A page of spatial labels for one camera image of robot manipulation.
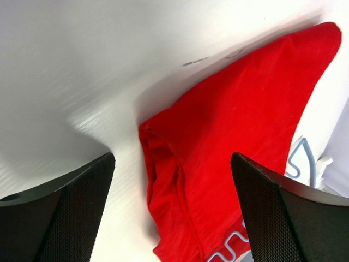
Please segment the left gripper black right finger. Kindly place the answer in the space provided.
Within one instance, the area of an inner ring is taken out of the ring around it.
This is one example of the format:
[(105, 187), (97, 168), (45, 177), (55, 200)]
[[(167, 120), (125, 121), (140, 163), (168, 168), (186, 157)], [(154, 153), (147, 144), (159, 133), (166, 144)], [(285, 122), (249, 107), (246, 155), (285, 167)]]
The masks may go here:
[(231, 169), (254, 261), (348, 261), (348, 199), (235, 152)]

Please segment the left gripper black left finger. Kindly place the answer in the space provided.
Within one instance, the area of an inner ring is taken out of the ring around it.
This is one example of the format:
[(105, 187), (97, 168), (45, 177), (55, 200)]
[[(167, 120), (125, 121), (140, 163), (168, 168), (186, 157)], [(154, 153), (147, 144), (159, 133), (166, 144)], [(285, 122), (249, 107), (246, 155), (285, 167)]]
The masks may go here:
[(115, 158), (1, 199), (1, 261), (90, 261)]

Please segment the light blue hanger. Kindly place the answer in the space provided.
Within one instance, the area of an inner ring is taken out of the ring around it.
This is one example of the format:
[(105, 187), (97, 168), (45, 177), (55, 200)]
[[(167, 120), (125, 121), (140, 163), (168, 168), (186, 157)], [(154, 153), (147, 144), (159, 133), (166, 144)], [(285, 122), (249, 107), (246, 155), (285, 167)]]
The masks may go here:
[[(333, 159), (329, 156), (316, 159), (306, 137), (300, 136), (291, 145), (285, 176), (311, 188), (323, 190), (325, 187), (323, 174), (332, 162)], [(238, 244), (249, 243), (246, 232), (234, 230), (225, 239), (223, 250), (214, 252), (207, 261), (242, 261), (249, 252), (239, 255), (237, 245), (233, 243), (235, 240)]]

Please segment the red trousers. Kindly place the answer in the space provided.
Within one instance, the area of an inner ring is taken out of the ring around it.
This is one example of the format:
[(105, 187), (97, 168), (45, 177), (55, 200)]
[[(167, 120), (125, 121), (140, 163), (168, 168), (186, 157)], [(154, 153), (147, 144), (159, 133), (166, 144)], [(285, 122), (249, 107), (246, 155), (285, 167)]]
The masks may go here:
[(333, 22), (285, 35), (139, 126), (161, 261), (236, 261), (250, 249), (232, 154), (285, 172), (299, 120), (341, 35)]

